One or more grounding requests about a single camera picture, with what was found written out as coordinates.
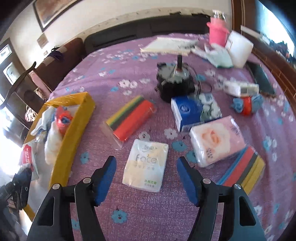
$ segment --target metal screw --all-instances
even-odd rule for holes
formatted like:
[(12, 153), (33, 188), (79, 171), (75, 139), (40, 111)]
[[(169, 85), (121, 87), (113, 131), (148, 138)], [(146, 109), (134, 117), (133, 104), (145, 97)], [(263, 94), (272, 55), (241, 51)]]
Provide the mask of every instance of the metal screw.
[(236, 183), (236, 184), (234, 185), (234, 188), (236, 188), (236, 189), (238, 189), (238, 190), (239, 190), (239, 189), (241, 189), (241, 188), (242, 188), (242, 186), (241, 186), (240, 184), (237, 184), (237, 183)]
[(52, 189), (54, 189), (54, 190), (59, 189), (59, 184), (58, 184), (58, 183), (54, 184), (54, 185), (52, 186)]
[(86, 177), (86, 178), (83, 179), (83, 182), (84, 183), (90, 183), (91, 179), (89, 177)]
[(210, 184), (210, 183), (211, 183), (211, 180), (208, 179), (208, 178), (204, 178), (202, 181), (203, 181), (203, 183), (205, 183), (205, 184)]

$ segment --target wall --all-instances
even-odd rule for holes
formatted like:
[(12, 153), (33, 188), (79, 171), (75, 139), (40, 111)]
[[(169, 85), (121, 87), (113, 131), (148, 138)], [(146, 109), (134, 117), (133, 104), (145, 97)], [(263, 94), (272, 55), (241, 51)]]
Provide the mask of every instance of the wall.
[(231, 0), (83, 0), (66, 11), (45, 30), (49, 43), (41, 49), (37, 39), (42, 32), (33, 4), (30, 4), (14, 20), (1, 42), (9, 37), (19, 59), (28, 69), (34, 61), (37, 65), (42, 62), (43, 53), (46, 50), (50, 51), (55, 45), (64, 44), (99, 23), (122, 15), (125, 16), (125, 21), (130, 21), (129, 13), (157, 8), (166, 8), (166, 10), (172, 8), (173, 11), (181, 8), (198, 8), (206, 10), (207, 13), (212, 9), (219, 9), (225, 12), (228, 20), (231, 19)]

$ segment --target black phone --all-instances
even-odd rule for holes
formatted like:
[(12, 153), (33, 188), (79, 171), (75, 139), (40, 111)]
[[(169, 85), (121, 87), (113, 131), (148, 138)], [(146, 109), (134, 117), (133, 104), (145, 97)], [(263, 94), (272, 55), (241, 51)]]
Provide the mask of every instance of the black phone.
[(261, 64), (247, 61), (246, 66), (250, 71), (254, 82), (259, 85), (260, 94), (270, 97), (276, 97), (276, 93), (268, 80), (267, 74), (261, 67)]

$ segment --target purple bedsheet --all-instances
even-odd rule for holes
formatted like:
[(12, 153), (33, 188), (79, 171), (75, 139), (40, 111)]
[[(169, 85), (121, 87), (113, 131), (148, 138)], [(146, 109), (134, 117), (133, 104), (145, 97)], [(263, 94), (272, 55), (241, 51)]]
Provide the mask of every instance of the purple bedsheet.
[[(170, 34), (170, 36), (208, 41), (208, 35)], [(156, 37), (138, 39), (100, 49), (87, 56), (52, 93), (51, 98), (87, 91), (96, 102), (96, 109), (82, 136), (72, 166), (68, 184), (75, 184), (103, 166), (109, 155), (117, 159), (117, 170), (106, 200), (96, 208), (105, 238), (118, 240), (187, 240), (198, 208), (189, 202), (180, 183), (176, 160), (180, 156), (192, 159), (188, 135), (176, 132), (170, 104), (163, 102), (154, 91), (156, 64), (172, 62), (175, 55), (141, 54)], [(250, 60), (259, 63), (255, 56)], [(296, 121), (289, 103), (270, 73), (263, 66), (276, 90), (275, 99), (265, 98), (263, 108), (252, 116), (236, 114), (229, 106), (232, 97), (215, 89), (217, 80), (252, 81), (246, 69), (216, 69), (194, 54), (184, 57), (193, 66), (201, 81), (213, 86), (213, 95), (223, 116), (232, 115), (247, 144), (252, 145), (266, 162), (262, 179), (249, 197), (259, 216), (268, 241), (275, 241), (286, 228), (296, 209)], [(123, 146), (115, 151), (106, 141), (99, 125), (135, 96), (142, 94), (155, 102), (159, 109)], [(136, 190), (122, 184), (123, 170), (134, 139), (144, 138), (169, 144), (163, 184), (159, 193)], [(178, 152), (173, 142), (183, 142), (186, 150)], [(217, 162), (207, 168), (196, 167), (203, 177), (218, 181), (234, 159)], [(127, 214), (120, 222), (111, 218), (116, 209)], [(75, 240), (82, 240), (75, 206), (71, 206)], [(212, 240), (218, 240), (222, 212), (218, 211)]]

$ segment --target picture frame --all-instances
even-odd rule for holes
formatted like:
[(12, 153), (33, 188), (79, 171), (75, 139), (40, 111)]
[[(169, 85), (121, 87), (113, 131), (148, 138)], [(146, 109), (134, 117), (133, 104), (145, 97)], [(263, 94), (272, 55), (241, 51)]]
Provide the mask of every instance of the picture frame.
[(82, 0), (35, 0), (33, 8), (42, 32), (80, 1)]

